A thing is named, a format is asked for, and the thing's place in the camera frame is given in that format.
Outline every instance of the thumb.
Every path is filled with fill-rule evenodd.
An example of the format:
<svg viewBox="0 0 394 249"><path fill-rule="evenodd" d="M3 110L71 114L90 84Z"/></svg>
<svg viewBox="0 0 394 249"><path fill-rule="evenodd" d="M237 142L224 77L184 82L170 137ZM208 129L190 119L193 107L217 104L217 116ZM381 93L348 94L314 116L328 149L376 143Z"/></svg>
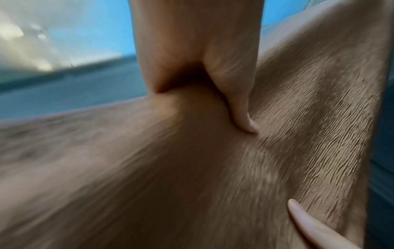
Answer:
<svg viewBox="0 0 394 249"><path fill-rule="evenodd" d="M258 133L259 126L254 122L248 112L249 95L231 96L227 98L230 107L231 118L240 129L250 133Z"/></svg>
<svg viewBox="0 0 394 249"><path fill-rule="evenodd" d="M289 211L301 232L321 249L359 249L335 231L309 216L295 200L288 202Z"/></svg>

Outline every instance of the human hand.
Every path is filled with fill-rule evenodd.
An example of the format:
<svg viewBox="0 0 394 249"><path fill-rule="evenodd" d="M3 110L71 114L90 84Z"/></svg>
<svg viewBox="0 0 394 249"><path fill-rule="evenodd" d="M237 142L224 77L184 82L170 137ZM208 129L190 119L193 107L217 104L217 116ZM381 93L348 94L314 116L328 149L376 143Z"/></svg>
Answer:
<svg viewBox="0 0 394 249"><path fill-rule="evenodd" d="M321 249L360 249L320 221L311 217L296 200L288 201L289 211L295 223L313 244Z"/></svg>
<svg viewBox="0 0 394 249"><path fill-rule="evenodd" d="M130 0L137 57L147 88L163 92L202 65L226 97L234 123L258 132L248 114L264 0Z"/></svg>

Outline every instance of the brown leather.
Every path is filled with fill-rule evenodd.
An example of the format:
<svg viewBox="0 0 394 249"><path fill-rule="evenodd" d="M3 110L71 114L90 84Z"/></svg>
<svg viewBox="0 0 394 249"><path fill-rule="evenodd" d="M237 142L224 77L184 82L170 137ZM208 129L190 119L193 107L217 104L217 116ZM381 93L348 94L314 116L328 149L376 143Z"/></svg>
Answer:
<svg viewBox="0 0 394 249"><path fill-rule="evenodd" d="M261 41L258 136L209 81L0 129L0 248L305 248L286 202L363 244L392 2L331 1Z"/></svg>

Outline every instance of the crinkled brown material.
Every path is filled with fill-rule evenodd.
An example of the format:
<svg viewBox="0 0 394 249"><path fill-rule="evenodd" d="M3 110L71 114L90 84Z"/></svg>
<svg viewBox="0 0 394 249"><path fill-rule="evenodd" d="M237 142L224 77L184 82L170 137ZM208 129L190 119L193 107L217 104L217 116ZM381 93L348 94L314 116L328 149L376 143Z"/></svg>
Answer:
<svg viewBox="0 0 394 249"><path fill-rule="evenodd" d="M362 246L392 12L331 0L264 37L258 136L208 80L1 124L0 248L308 248L289 198Z"/></svg>

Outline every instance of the brown cloth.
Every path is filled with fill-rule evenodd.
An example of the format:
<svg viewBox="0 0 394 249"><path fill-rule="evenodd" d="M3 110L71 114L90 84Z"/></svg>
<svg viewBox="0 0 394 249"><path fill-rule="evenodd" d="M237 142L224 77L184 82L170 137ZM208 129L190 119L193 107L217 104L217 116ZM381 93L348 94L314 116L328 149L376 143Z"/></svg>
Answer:
<svg viewBox="0 0 394 249"><path fill-rule="evenodd" d="M238 130L209 80L0 128L0 248L307 248L286 202L362 246L392 2L329 1L262 39Z"/></svg>

